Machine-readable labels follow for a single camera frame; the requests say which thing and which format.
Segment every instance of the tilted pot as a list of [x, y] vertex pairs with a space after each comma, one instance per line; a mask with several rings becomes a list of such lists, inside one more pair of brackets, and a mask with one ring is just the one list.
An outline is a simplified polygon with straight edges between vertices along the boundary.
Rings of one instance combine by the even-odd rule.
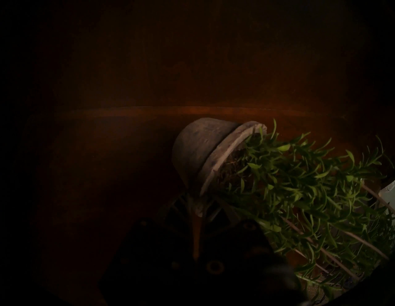
[[204, 195], [228, 156], [259, 128], [266, 134], [266, 126], [256, 121], [201, 118], [187, 125], [174, 142], [172, 162], [190, 192]]

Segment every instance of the curved edge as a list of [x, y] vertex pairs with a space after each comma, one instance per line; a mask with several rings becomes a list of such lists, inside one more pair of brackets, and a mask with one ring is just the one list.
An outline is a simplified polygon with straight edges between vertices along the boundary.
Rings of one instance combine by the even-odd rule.
[[197, 182], [202, 182], [202, 187], [199, 193], [200, 196], [203, 196], [206, 193], [219, 168], [226, 161], [228, 156], [234, 151], [234, 149], [248, 136], [258, 133], [260, 127], [262, 127], [263, 133], [266, 134], [267, 127], [264, 124], [256, 121], [246, 122], [230, 133], [215, 148], [197, 175]]
[[[174, 141], [171, 162], [186, 188], [193, 185], [202, 166], [215, 148], [240, 125], [236, 122], [204, 117], [191, 122], [182, 129]], [[198, 142], [201, 142], [201, 146], [206, 149], [199, 150], [195, 143], [192, 144], [190, 140], [194, 138], [197, 138]], [[186, 157], [188, 153], [190, 155], [196, 152], [199, 153], [195, 156], [196, 158], [189, 160]]]

